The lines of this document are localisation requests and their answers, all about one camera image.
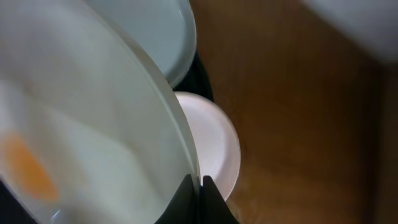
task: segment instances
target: brown wooden surface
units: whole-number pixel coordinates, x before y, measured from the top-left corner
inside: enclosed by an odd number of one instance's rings
[[[379,65],[294,0],[191,0],[198,51],[234,123],[241,223],[366,223]]]

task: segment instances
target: orange object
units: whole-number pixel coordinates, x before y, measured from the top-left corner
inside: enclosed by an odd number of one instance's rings
[[[7,136],[5,150],[11,177],[21,190],[46,202],[59,200],[58,188],[19,134]]]

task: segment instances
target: orange spot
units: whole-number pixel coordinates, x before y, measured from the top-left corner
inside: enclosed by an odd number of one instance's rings
[[[21,190],[47,202],[58,201],[60,194],[57,187],[24,140],[18,134],[11,134],[5,143],[6,161],[12,178]]]

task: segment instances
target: wood grain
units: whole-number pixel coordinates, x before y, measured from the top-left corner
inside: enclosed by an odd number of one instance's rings
[[[191,4],[216,104],[241,141],[235,217],[368,222],[380,66],[298,1]]]

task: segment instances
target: white object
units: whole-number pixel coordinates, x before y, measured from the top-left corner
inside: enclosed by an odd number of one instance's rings
[[[176,87],[196,51],[195,20],[188,0],[85,0],[115,22],[153,59]]]
[[[76,214],[154,223],[185,175],[198,189],[183,111],[153,61],[128,44],[81,1],[0,1],[0,137],[24,138],[61,202],[38,202],[0,175],[39,223],[56,214],[59,223]]]
[[[304,0],[382,62],[398,62],[398,1]]]
[[[227,200],[241,166],[239,139],[234,126],[223,111],[206,98],[183,92],[175,95],[195,141],[201,179],[209,175]]]

